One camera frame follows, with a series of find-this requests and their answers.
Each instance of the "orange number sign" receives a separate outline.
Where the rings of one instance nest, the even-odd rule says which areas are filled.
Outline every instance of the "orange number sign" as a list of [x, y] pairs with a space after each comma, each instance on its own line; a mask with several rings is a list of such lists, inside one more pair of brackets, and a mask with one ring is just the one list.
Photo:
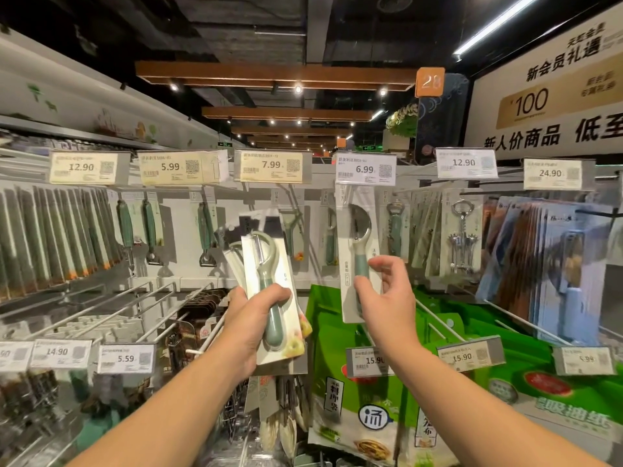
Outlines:
[[443, 67], [422, 67], [416, 74], [416, 96], [441, 96], [444, 93]]

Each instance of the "banner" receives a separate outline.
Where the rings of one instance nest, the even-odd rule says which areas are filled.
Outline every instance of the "banner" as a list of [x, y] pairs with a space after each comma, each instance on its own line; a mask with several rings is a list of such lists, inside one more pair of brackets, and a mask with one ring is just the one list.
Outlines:
[[496, 158], [623, 149], [623, 3], [476, 80], [465, 147]]

